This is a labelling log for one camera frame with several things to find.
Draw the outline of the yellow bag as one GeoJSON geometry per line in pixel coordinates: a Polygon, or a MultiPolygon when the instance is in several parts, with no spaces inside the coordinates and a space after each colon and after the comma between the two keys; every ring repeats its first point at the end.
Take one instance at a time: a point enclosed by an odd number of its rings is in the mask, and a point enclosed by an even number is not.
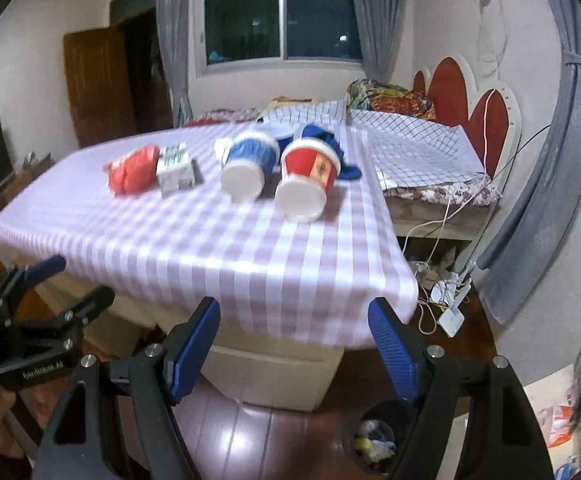
{"type": "Polygon", "coordinates": [[[367,437],[355,437],[353,451],[364,460],[371,462],[376,456],[376,442],[367,437]]]}

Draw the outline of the colourful folded quilt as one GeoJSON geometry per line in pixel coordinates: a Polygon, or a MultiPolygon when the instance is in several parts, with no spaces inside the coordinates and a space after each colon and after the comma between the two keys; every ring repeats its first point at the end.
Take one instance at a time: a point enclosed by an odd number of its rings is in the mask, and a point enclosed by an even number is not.
{"type": "Polygon", "coordinates": [[[434,103],[423,93],[374,79],[357,79],[349,84],[345,101],[352,110],[407,115],[432,122],[436,119],[434,103]]]}

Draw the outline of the red paper cup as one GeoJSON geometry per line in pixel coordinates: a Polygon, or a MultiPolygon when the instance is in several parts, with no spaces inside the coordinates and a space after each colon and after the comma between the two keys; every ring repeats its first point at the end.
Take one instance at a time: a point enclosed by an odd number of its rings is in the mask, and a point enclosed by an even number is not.
{"type": "Polygon", "coordinates": [[[338,162],[319,141],[297,139],[281,157],[282,177],[274,202],[287,220],[311,222],[327,206],[327,195],[338,176],[338,162]]]}

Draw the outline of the white grid bed sheet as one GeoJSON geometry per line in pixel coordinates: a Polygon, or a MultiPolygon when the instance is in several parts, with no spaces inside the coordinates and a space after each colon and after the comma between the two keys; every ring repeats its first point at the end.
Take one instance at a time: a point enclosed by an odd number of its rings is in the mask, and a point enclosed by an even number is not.
{"type": "Polygon", "coordinates": [[[385,190],[488,180],[461,126],[396,113],[350,110],[343,100],[271,108],[261,118],[280,124],[343,125],[363,132],[385,190]]]}

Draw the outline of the window with white frame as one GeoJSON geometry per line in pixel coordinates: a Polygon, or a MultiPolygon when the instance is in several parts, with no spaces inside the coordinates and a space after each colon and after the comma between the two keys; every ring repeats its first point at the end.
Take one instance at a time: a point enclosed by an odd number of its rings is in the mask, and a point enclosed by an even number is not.
{"type": "Polygon", "coordinates": [[[359,65],[353,0],[194,0],[199,75],[273,65],[359,65]]]}

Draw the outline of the grey curtain left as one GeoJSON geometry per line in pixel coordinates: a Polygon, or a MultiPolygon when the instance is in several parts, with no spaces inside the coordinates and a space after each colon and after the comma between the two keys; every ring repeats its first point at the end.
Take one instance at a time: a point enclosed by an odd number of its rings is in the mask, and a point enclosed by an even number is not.
{"type": "Polygon", "coordinates": [[[193,117],[188,96],[188,21],[190,0],[156,0],[159,49],[175,127],[193,117]]]}

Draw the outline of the blue cloth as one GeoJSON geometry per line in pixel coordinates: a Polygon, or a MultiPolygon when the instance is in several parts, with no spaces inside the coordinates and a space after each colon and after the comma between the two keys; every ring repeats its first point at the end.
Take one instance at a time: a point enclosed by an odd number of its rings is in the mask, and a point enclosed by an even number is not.
{"type": "Polygon", "coordinates": [[[338,180],[358,181],[362,178],[361,169],[345,161],[345,152],[341,148],[341,144],[339,144],[335,133],[317,125],[307,125],[301,131],[301,137],[303,139],[319,141],[330,150],[338,162],[338,180]]]}

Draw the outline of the red heart headboard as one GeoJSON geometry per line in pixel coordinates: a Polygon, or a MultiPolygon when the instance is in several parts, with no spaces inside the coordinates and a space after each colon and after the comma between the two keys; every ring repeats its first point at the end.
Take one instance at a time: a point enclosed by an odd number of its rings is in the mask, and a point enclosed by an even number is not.
{"type": "Polygon", "coordinates": [[[413,90],[433,102],[438,122],[464,129],[493,181],[507,180],[507,159],[519,147],[523,125],[519,103],[507,84],[490,79],[478,86],[464,56],[451,54],[433,70],[418,70],[413,90]]]}

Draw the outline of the black trash bin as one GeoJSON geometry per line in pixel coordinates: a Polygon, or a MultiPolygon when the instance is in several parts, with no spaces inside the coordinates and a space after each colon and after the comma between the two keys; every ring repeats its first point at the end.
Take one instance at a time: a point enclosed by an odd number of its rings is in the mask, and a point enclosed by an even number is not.
{"type": "Polygon", "coordinates": [[[376,404],[353,422],[344,450],[366,474],[386,477],[405,450],[414,419],[415,408],[401,399],[376,404]]]}

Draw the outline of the clear plastic bag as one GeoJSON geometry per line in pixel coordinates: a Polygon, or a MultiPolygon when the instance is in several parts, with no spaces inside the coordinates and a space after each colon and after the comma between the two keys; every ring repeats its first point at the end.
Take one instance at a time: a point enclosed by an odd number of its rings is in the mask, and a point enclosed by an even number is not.
{"type": "Polygon", "coordinates": [[[367,437],[377,442],[395,442],[394,431],[386,422],[379,419],[367,419],[360,422],[356,437],[367,437]]]}

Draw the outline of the orange tissue pack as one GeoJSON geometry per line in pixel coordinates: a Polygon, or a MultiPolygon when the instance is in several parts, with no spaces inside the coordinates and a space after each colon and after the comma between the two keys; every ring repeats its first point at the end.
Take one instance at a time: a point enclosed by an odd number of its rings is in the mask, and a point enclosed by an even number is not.
{"type": "Polygon", "coordinates": [[[573,438],[571,419],[574,416],[574,407],[572,405],[549,406],[540,410],[536,416],[548,448],[557,448],[573,438]]]}

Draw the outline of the grey curtain middle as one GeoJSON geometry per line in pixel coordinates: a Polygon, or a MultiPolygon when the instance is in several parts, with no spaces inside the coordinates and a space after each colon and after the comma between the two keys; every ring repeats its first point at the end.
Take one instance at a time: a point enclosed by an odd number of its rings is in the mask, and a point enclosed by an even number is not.
{"type": "Polygon", "coordinates": [[[353,0],[362,67],[369,79],[387,82],[397,58],[405,0],[353,0]]]}

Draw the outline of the red plastic bag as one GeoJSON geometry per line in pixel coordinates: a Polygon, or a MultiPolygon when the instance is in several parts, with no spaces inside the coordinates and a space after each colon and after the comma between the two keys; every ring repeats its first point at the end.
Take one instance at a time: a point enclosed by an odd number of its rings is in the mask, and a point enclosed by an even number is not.
{"type": "Polygon", "coordinates": [[[156,185],[160,148],[148,144],[104,166],[108,188],[115,196],[144,193],[156,185]]]}

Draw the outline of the pink checkered tablecloth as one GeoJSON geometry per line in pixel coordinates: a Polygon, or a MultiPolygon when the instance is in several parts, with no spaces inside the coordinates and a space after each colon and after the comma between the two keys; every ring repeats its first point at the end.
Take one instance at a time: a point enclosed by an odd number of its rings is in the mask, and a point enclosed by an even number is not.
{"type": "Polygon", "coordinates": [[[401,321],[417,310],[417,281],[398,245],[368,136],[337,126],[348,162],[323,216],[286,220],[266,192],[234,203],[223,192],[213,145],[236,125],[129,136],[56,162],[0,212],[0,256],[62,255],[67,273],[119,296],[187,312],[206,296],[248,332],[362,348],[373,339],[370,302],[383,297],[401,321]],[[184,143],[202,183],[162,196],[115,196],[104,167],[148,144],[184,143]]]}

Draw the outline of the brown wooden door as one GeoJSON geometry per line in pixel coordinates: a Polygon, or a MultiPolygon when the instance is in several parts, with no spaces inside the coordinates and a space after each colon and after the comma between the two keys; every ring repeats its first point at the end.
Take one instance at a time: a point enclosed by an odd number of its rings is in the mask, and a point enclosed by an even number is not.
{"type": "Polygon", "coordinates": [[[82,148],[138,133],[123,34],[116,27],[64,36],[65,76],[74,132],[82,148]]]}

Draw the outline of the green white carton box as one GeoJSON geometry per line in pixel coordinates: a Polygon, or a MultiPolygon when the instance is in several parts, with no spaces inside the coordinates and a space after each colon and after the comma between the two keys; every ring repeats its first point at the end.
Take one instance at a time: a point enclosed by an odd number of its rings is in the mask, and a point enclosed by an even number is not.
{"type": "Polygon", "coordinates": [[[156,178],[162,197],[168,197],[196,185],[194,160],[185,142],[160,150],[156,178]]]}

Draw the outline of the grey curtain right tied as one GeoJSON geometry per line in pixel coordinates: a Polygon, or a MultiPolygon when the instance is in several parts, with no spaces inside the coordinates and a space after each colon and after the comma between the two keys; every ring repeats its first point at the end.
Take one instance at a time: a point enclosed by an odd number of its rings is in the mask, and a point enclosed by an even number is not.
{"type": "Polygon", "coordinates": [[[511,214],[477,260],[487,272],[481,302],[510,322],[559,252],[581,200],[581,3],[548,0],[561,42],[551,125],[511,214]]]}

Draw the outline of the blue paper cup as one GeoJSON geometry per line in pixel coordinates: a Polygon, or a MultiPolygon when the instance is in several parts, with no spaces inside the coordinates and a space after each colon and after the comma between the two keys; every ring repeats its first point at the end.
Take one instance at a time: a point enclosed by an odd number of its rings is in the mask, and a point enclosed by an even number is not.
{"type": "Polygon", "coordinates": [[[233,202],[257,200],[280,156],[277,140],[255,128],[228,139],[220,158],[222,190],[233,202]]]}

